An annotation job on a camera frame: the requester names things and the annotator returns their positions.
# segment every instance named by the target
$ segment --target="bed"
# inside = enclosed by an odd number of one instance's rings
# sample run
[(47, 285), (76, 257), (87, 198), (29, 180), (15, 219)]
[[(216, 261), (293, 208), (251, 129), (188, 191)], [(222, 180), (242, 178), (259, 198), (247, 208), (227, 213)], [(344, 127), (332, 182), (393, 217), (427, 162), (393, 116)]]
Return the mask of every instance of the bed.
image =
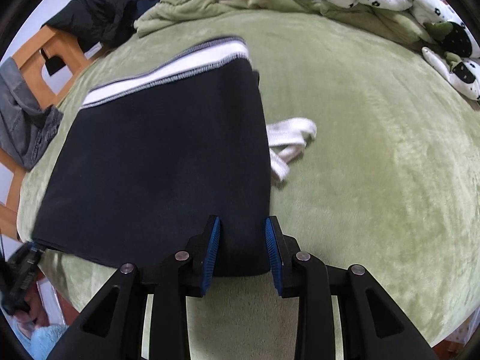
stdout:
[[(196, 20), (180, 19), (188, 7), (177, 7), (182, 11), (172, 11), (161, 28), (90, 60), (67, 34), (39, 31), (14, 59), (40, 104), (58, 104), (64, 119), (28, 174), (0, 154), (14, 173), (0, 208), (2, 230), (29, 239), (90, 88), (148, 71), (195, 43), (238, 35), (260, 72), (267, 123), (305, 116), (318, 127), (287, 182), (272, 186), (271, 214), (325, 263), (366, 266), (434, 345), (480, 304), (476, 103), (451, 88), (415, 47), (400, 45), (403, 30), (391, 32), (395, 43), (295, 8), (294, 0), (275, 0), (283, 11), (239, 8), (268, 8), (265, 1), (273, 0), (236, 0), (221, 15)], [(350, 20), (338, 11), (335, 18)], [(41, 80), (41, 47), (73, 72), (57, 96)], [(42, 270), (78, 310), (113, 273), (59, 252), (47, 253)], [(217, 278), (208, 296), (189, 299), (187, 309), (194, 359), (293, 358), (296, 302), (275, 296), (270, 275)], [(337, 348), (340, 359), (340, 340)]]

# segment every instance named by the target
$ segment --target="green blanket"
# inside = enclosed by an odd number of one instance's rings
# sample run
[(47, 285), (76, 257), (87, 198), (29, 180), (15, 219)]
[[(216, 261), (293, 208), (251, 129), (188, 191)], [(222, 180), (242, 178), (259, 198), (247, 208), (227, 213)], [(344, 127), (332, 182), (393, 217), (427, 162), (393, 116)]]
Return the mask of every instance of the green blanket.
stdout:
[(435, 43), (409, 12), (362, 4), (344, 9), (326, 0), (161, 0), (135, 22), (135, 28), (138, 36), (143, 37), (181, 21), (215, 17), (241, 9), (315, 13), (415, 49), (420, 49), (423, 42)]
[[(304, 116), (318, 127), (272, 187), (284, 233), (325, 263), (363, 264), (431, 344), (443, 339), (480, 303), (479, 116), (420, 55), (319, 15), (229, 11), (135, 35), (88, 67), (22, 184), (22, 239), (88, 89), (222, 35), (246, 40), (267, 123)], [(42, 269), (79, 310), (112, 273), (58, 252)], [(293, 358), (296, 304), (276, 296), (270, 275), (215, 278), (187, 303), (193, 359)]]

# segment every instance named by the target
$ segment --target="wooden chair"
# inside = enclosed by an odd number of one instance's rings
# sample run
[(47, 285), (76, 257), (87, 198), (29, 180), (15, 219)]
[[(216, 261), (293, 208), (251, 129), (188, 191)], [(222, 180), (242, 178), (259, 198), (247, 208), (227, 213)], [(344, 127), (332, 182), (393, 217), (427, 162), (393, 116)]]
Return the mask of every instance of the wooden chair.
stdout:
[[(40, 49), (43, 49), (48, 58), (53, 56), (62, 58), (72, 73), (72, 77), (58, 94), (55, 94), (42, 78), (42, 67), (45, 60), (40, 54)], [(28, 87), (37, 98), (40, 107), (47, 108), (51, 104), (57, 105), (83, 69), (104, 52), (105, 49), (102, 48), (90, 59), (87, 59), (73, 35), (44, 26), (20, 47), (13, 55), (13, 59)], [(7, 201), (4, 205), (0, 203), (0, 229), (3, 234), (16, 239), (20, 186), (26, 170), (13, 161), (2, 149), (0, 149), (0, 163), (13, 173)]]

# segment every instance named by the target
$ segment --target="black jacket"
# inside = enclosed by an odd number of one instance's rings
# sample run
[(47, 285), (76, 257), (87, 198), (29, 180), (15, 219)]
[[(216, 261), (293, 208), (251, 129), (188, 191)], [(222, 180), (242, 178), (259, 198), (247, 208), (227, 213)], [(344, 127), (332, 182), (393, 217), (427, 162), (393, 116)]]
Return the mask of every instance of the black jacket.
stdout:
[(125, 43), (135, 32), (136, 3), (129, 0), (71, 0), (45, 24), (95, 45)]

